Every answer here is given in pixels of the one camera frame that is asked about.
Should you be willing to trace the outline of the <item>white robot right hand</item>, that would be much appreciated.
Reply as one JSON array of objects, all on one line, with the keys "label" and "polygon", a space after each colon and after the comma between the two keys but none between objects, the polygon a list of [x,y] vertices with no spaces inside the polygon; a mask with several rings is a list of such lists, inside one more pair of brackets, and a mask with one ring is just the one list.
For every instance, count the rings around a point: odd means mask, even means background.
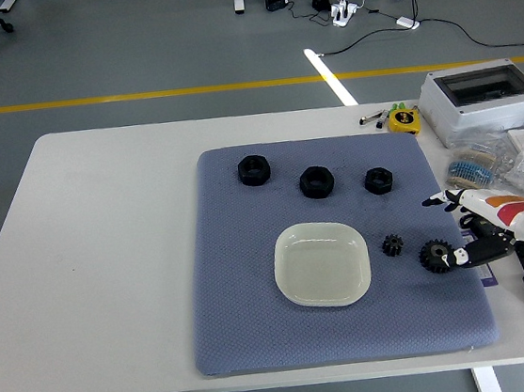
[{"label": "white robot right hand", "polygon": [[452,248],[450,244],[432,240],[420,251],[421,266],[437,274],[457,266],[471,268],[506,257],[514,252],[517,242],[524,242],[524,197],[492,189],[452,189],[438,192],[423,201],[425,207],[448,204],[447,212],[456,208],[481,216],[499,231],[481,239]]}]

